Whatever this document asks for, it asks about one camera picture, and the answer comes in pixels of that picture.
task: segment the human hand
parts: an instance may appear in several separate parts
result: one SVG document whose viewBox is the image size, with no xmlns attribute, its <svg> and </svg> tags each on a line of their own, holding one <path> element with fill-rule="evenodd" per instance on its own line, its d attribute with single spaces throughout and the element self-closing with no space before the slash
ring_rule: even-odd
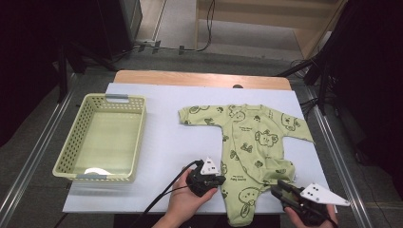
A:
<svg viewBox="0 0 403 228">
<path fill-rule="evenodd" d="M 332 221 L 334 221 L 336 224 L 337 222 L 337 217 L 335 213 L 335 207 L 331 204 L 326 205 L 328 213 Z M 297 228 L 312 228 L 312 226 L 305 226 L 302 222 L 302 220 L 299 218 L 298 214 L 296 211 L 294 211 L 291 207 L 286 207 L 284 208 L 285 213 L 288 215 L 290 218 L 291 222 L 293 222 L 294 225 L 296 225 Z M 318 228 L 334 228 L 332 222 L 329 220 L 325 220 L 320 226 L 317 226 Z"/>
<path fill-rule="evenodd" d="M 178 181 L 173 184 L 172 189 L 186 186 L 186 178 L 191 171 L 191 169 L 187 169 Z M 153 227 L 179 227 L 182 223 L 192 218 L 199 207 L 211 200 L 217 191 L 217 188 L 212 188 L 202 197 L 196 196 L 187 187 L 173 191 L 169 199 L 168 210 Z"/>
</svg>

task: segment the table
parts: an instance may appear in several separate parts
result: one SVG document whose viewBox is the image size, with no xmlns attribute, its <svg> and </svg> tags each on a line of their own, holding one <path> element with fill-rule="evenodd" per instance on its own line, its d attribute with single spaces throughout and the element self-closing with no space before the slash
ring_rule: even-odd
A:
<svg viewBox="0 0 403 228">
<path fill-rule="evenodd" d="M 249 88 L 234 89 L 233 85 Z M 272 89 L 254 89 L 254 87 Z M 197 90 L 202 90 L 202 96 L 197 96 Z M 147 99 L 147 120 L 136 180 L 133 183 L 74 181 L 67 196 L 64 212 L 142 212 L 179 173 L 180 167 L 194 160 L 205 159 L 206 156 L 219 163 L 222 141 L 221 130 L 218 127 L 200 127 L 192 130 L 178 123 L 178 110 L 183 106 L 181 101 L 186 100 L 183 94 L 189 94 L 188 97 L 193 95 L 190 103 L 209 103 L 210 98 L 214 98 L 212 99 L 214 102 L 227 102 L 227 97 L 242 102 L 256 99 L 259 102 L 271 100 L 273 108 L 278 109 L 278 106 L 284 108 L 278 110 L 285 113 L 299 115 L 300 118 L 302 116 L 297 97 L 285 78 L 123 70 L 116 74 L 114 83 L 109 85 L 106 92 L 122 94 L 135 92 Z M 290 160 L 287 156 L 293 157 L 297 174 L 300 175 L 297 184 L 305 186 L 315 181 L 327 187 L 317 152 L 311 142 L 284 139 L 284 151 L 285 159 Z M 168 200 L 169 198 L 162 198 L 151 212 L 164 212 Z M 277 199 L 269 192 L 261 194 L 256 214 L 281 212 L 282 208 Z M 225 213 L 221 194 L 216 194 L 198 213 Z"/>
<path fill-rule="evenodd" d="M 216 0 L 214 20 L 294 29 L 305 59 L 335 26 L 347 0 Z M 199 20 L 206 19 L 211 0 L 197 0 L 195 46 Z"/>
</svg>

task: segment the gray floor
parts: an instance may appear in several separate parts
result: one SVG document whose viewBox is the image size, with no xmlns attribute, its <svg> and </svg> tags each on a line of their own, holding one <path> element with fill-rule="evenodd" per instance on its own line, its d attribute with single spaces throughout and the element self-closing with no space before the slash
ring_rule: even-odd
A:
<svg viewBox="0 0 403 228">
<path fill-rule="evenodd" d="M 181 40 L 185 37 L 185 33 L 174 31 L 174 29 L 170 29 L 167 24 L 171 21 L 169 17 L 177 14 L 169 13 L 169 9 L 175 8 L 175 5 L 170 4 L 174 4 L 175 2 L 178 1 L 167 1 L 165 13 L 161 26 L 158 29 L 157 37 L 162 40 L 162 45 L 166 45 L 167 47 L 177 47 L 178 45 L 187 44 L 190 46 L 190 40 L 193 40 L 193 38 L 190 37 L 190 33 L 193 35 L 193 30 L 189 31 L 188 29 L 182 29 L 182 31 L 186 30 L 186 32 L 189 33 L 190 38 L 188 37 L 187 39 Z M 133 52 L 130 55 L 125 56 L 124 59 L 116 64 L 116 66 L 127 69 L 175 70 L 259 76 L 275 75 L 287 69 L 291 61 L 300 59 L 301 57 L 296 49 L 296 44 L 292 42 L 292 34 L 289 34 L 287 29 L 279 28 L 278 30 L 279 33 L 270 32 L 271 34 L 276 35 L 269 39 L 273 42 L 268 43 L 270 44 L 268 45 L 268 48 L 251 48 L 247 44 L 245 45 L 245 43 L 240 43 L 241 41 L 231 41 L 228 44 L 221 46 L 215 43 L 214 41 L 216 39 L 213 38 L 213 45 L 206 52 L 188 52 L 179 56 L 174 50 L 160 50 L 158 54 L 151 54 L 151 50 L 146 49 L 144 52 Z M 286 35 L 287 33 L 289 34 L 287 35 L 288 38 L 283 40 L 290 42 L 289 45 L 279 45 L 276 43 L 279 42 L 279 40 L 276 41 L 277 38 L 281 37 L 281 35 Z M 152 38 L 153 37 L 150 37 L 149 35 L 144 36 L 144 39 Z M 221 37 L 220 39 L 222 39 L 222 41 L 230 41 L 225 37 Z M 260 40 L 261 37 L 256 35 L 256 37 L 252 39 Z M 239 47 L 248 49 L 248 51 L 239 51 Z M 25 190 L 24 195 L 21 199 L 16 199 L 19 203 L 17 204 L 12 217 L 10 217 L 8 227 L 52 227 L 63 215 L 62 208 L 68 193 L 68 190 L 66 190 L 65 187 L 67 186 L 68 181 L 54 178 L 51 174 L 51 169 L 60 153 L 60 149 L 63 146 L 69 128 L 77 113 L 78 108 L 76 105 L 81 103 L 87 93 L 105 92 L 107 84 L 113 81 L 113 77 L 113 72 L 106 71 L 101 66 L 92 66 L 86 71 L 85 75 L 78 75 L 75 77 L 77 79 L 76 81 L 73 81 L 75 82 L 73 83 L 75 86 L 71 86 L 74 87 L 75 90 L 72 93 L 66 112 L 55 128 L 55 133 L 52 135 L 49 143 L 46 145 L 43 157 L 40 158 L 39 165 L 31 177 L 29 185 L 26 189 L 22 189 Z M 299 100 L 301 102 L 308 100 L 309 98 L 306 92 L 307 88 L 302 81 L 295 76 L 291 76 L 289 80 L 292 84 L 293 90 L 297 93 Z M 31 113 L 14 137 L 0 148 L 1 198 L 4 198 L 7 195 L 9 189 L 12 187 L 23 169 L 26 161 L 29 159 L 29 155 L 35 148 L 35 144 L 40 138 L 42 130 L 46 127 L 48 119 L 56 108 L 57 96 L 58 88 L 55 88 Z M 370 215 L 373 226 L 400 227 L 403 222 L 403 218 L 401 217 L 401 215 L 403 215 L 403 204 L 393 188 L 391 177 L 376 166 L 363 166 L 356 162 L 354 151 L 352 149 L 353 147 L 346 136 L 340 120 L 333 115 L 333 108 L 330 105 L 327 105 L 326 108 L 328 113 L 327 118 L 332 124 L 332 130 L 337 143 L 340 146 L 340 150 L 342 151 L 343 158 L 354 178 L 355 186 L 364 202 L 368 214 Z M 309 116 L 308 123 L 317 143 L 317 152 L 332 190 L 340 196 L 346 197 L 346 191 L 341 183 L 338 173 L 336 172 L 334 161 L 329 153 L 329 148 L 327 147 L 314 113 L 311 113 Z M 340 227 L 358 227 L 355 221 L 355 215 L 351 208 L 338 207 L 338 210 Z M 112 226 L 113 215 L 72 214 L 63 221 L 60 227 Z M 292 227 L 285 216 L 281 216 L 281 227 Z"/>
</svg>

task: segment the green plastic basket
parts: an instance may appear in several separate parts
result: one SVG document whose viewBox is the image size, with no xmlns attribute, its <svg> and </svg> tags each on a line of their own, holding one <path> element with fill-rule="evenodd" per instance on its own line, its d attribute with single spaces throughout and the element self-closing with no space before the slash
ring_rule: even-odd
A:
<svg viewBox="0 0 403 228">
<path fill-rule="evenodd" d="M 145 115 L 145 97 L 86 95 L 53 175 L 69 180 L 134 181 Z"/>
</svg>

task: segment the person's right hand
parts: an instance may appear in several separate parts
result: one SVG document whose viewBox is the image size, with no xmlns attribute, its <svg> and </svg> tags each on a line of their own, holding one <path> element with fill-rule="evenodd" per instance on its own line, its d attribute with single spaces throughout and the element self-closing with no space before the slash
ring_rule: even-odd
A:
<svg viewBox="0 0 403 228">
<path fill-rule="evenodd" d="M 337 222 L 337 217 L 335 213 L 335 207 L 331 204 L 326 205 L 328 209 L 328 213 L 332 221 L 334 221 L 336 224 Z M 288 217 L 290 218 L 291 222 L 293 222 L 294 225 L 296 225 L 297 228 L 312 228 L 312 226 L 308 227 L 303 224 L 302 220 L 299 218 L 298 214 L 296 211 L 294 211 L 291 207 L 286 207 L 284 208 L 285 213 L 287 213 Z M 329 220 L 325 220 L 320 226 L 317 226 L 318 228 L 334 228 L 332 222 Z"/>
</svg>

